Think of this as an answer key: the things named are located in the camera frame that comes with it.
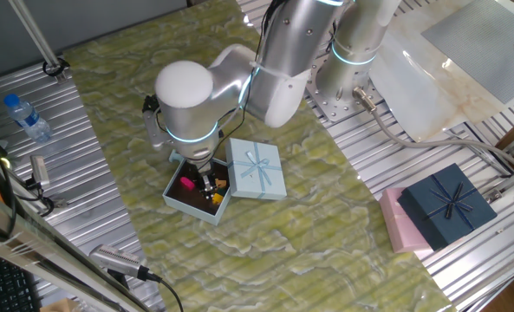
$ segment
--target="dark blue gift box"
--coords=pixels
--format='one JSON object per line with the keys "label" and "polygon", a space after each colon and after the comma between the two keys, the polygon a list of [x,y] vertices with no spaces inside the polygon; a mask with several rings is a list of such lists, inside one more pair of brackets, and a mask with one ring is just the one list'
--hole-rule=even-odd
{"label": "dark blue gift box", "polygon": [[497,216],[455,164],[409,186],[398,201],[433,250]]}

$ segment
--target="open gift box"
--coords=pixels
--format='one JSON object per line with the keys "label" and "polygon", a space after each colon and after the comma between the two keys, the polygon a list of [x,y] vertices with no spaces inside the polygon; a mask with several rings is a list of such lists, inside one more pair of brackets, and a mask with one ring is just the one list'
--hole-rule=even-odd
{"label": "open gift box", "polygon": [[230,179],[228,178],[228,167],[224,161],[212,159],[212,162],[214,163],[216,179],[225,180],[227,182],[224,199],[220,205],[214,205],[211,200],[206,199],[203,194],[198,191],[189,191],[182,187],[179,181],[181,177],[193,174],[193,172],[190,172],[190,168],[185,160],[182,160],[179,164],[178,170],[174,173],[172,180],[164,190],[162,196],[166,204],[170,207],[210,224],[218,225],[225,207],[228,205],[231,198]]}
{"label": "open gift box", "polygon": [[248,140],[229,139],[226,142],[228,163],[212,159],[216,179],[226,181],[226,192],[220,205],[214,205],[196,190],[187,190],[181,178],[194,180],[195,172],[184,159],[162,196],[167,205],[179,211],[218,225],[230,198],[279,200],[287,191],[277,146]]}

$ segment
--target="bottle cap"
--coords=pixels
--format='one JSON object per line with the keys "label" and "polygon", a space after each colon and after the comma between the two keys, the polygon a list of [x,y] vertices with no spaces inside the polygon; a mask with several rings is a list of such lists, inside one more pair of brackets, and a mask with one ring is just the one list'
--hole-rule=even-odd
{"label": "bottle cap", "polygon": [[4,104],[6,104],[7,107],[14,107],[20,104],[20,98],[15,94],[8,94],[4,98]]}

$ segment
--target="light blue box lid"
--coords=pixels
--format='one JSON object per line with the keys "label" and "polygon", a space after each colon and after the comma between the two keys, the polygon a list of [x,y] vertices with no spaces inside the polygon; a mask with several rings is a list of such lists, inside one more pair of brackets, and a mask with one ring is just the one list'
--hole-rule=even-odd
{"label": "light blue box lid", "polygon": [[226,158],[232,196],[262,199],[287,196],[277,146],[229,139]]}

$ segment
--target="white cable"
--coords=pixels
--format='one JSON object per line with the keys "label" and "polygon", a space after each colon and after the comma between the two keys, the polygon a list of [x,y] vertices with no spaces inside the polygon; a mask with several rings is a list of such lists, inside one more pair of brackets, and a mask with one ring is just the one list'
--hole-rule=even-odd
{"label": "white cable", "polygon": [[233,119],[233,117],[235,117],[235,116],[236,116],[237,111],[239,110],[239,108],[241,108],[241,107],[240,107],[240,106],[237,106],[237,107],[236,107],[236,110],[234,110],[234,111],[230,114],[230,118],[228,118],[228,119],[227,119],[227,120],[226,120],[222,125],[220,125],[220,127],[218,128],[218,131],[222,130],[222,129],[225,127],[225,125],[227,125],[227,124],[228,124],[228,123]]}
{"label": "white cable", "polygon": [[380,116],[378,115],[378,113],[376,111],[373,111],[372,115],[374,116],[374,118],[378,122],[378,125],[380,126],[381,130],[391,140],[394,140],[395,142],[397,142],[397,143],[399,143],[399,144],[401,144],[403,146],[411,147],[411,148],[426,148],[426,147],[447,146],[447,145],[474,146],[474,147],[477,147],[477,148],[482,148],[482,149],[488,150],[490,152],[494,152],[497,155],[501,156],[502,158],[504,158],[505,160],[509,161],[510,163],[512,163],[514,165],[514,158],[512,158],[512,156],[510,156],[508,153],[505,153],[504,151],[502,151],[502,150],[500,150],[500,149],[498,149],[498,148],[496,148],[494,146],[489,146],[489,145],[487,145],[485,143],[478,142],[478,141],[475,141],[475,140],[441,140],[441,141],[420,142],[420,143],[407,142],[405,140],[402,140],[402,139],[398,138],[393,133],[391,133],[387,129],[386,125],[381,120]]}

